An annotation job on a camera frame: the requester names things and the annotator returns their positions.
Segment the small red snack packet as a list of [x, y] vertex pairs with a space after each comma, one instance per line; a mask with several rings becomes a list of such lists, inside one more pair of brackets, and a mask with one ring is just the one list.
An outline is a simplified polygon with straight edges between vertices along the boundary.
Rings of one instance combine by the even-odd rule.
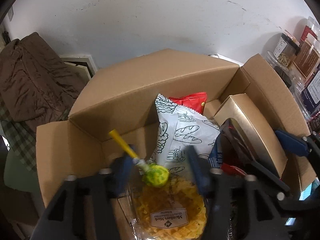
[[188, 107], [197, 111], [200, 114], [203, 114], [204, 107], [207, 101], [207, 93], [206, 92], [198, 92], [194, 94], [190, 94], [188, 96], [183, 96], [180, 98], [169, 97], [169, 100], [172, 102]]

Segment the brown cardboard box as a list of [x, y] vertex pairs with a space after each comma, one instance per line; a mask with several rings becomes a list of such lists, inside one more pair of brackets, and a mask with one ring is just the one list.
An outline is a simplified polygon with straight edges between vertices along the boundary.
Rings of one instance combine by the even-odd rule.
[[171, 49], [100, 70], [41, 125], [32, 239], [319, 239], [319, 136], [260, 55]]

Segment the brown jacket on chair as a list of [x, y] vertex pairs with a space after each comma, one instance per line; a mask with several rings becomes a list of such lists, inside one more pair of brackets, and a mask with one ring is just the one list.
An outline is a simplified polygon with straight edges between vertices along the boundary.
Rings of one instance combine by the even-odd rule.
[[85, 85], [38, 33], [15, 39], [1, 51], [1, 97], [13, 120], [33, 132], [67, 118]]

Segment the clear bag yellow puffs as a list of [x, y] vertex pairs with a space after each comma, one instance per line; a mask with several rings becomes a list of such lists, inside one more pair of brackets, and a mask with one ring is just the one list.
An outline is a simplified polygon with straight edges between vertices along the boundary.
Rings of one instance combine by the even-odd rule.
[[200, 239], [207, 222], [206, 201], [196, 185], [171, 176], [163, 187], [130, 183], [118, 203], [131, 239]]

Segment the gold rectangular box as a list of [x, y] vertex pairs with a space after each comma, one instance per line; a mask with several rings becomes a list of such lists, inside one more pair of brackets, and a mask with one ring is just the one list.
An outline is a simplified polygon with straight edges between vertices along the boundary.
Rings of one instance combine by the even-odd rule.
[[244, 139], [253, 159], [282, 177], [287, 156], [273, 129], [247, 94], [228, 96], [214, 119], [220, 127], [229, 120]]

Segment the red gold snack packet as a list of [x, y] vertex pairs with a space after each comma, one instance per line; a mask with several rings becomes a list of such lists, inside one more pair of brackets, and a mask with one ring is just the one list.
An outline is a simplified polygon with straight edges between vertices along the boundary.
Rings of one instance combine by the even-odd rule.
[[220, 168], [225, 174], [229, 176], [241, 176], [241, 177], [247, 176], [246, 172], [244, 172], [242, 169], [236, 166], [223, 163]]

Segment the dark blue label jar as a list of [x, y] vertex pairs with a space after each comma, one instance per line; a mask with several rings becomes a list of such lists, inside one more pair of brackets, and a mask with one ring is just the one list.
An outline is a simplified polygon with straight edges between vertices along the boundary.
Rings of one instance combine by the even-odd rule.
[[308, 85], [300, 94], [303, 113], [307, 120], [311, 120], [319, 112], [319, 69]]

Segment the white bread print snack bag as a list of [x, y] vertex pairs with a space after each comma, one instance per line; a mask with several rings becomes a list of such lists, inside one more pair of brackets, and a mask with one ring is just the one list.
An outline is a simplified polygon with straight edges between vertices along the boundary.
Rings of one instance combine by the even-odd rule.
[[158, 137], [147, 163], [164, 166], [170, 174], [193, 179], [187, 147], [193, 146], [201, 158], [208, 159], [220, 134], [220, 126], [215, 120], [178, 105], [162, 94], [157, 95], [155, 106], [159, 120]]

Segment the yellow stick lollipop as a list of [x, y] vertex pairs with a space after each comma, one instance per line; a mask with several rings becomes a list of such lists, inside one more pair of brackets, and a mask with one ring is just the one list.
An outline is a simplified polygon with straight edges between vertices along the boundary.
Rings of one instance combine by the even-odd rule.
[[142, 180], [146, 185], [163, 187], [167, 183], [170, 175], [167, 168], [157, 164], [147, 164], [144, 159], [140, 159], [115, 129], [109, 132], [109, 136], [132, 158], [133, 163], [143, 171]]

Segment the blue tablet tube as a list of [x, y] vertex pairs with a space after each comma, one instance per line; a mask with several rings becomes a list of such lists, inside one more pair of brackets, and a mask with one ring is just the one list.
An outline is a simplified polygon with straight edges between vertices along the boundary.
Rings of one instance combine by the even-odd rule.
[[208, 161], [212, 168], [221, 168], [223, 164], [221, 135], [219, 135], [214, 142], [214, 146], [208, 157]]

